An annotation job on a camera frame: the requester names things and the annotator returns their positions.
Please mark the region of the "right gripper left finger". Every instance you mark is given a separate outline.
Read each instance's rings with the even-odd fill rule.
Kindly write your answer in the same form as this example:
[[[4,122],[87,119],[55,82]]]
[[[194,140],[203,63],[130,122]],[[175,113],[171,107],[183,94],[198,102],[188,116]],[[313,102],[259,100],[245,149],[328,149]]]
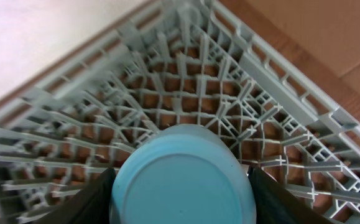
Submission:
[[[69,201],[35,221],[36,224],[109,224],[111,190],[116,177],[113,168],[75,194]]]

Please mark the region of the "light blue plastic cup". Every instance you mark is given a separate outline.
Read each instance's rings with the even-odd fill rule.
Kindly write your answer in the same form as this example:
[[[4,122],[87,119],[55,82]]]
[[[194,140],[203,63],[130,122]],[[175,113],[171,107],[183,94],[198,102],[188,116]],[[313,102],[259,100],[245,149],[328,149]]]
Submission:
[[[121,166],[110,223],[255,223],[246,171],[222,140],[196,124],[167,128]]]

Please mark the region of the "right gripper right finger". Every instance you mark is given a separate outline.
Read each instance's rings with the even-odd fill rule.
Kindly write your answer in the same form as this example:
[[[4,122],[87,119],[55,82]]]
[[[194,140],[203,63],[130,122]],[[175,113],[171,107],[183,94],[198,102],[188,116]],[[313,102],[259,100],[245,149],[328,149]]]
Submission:
[[[257,224],[331,224],[262,169],[250,167],[247,174],[256,203]]]

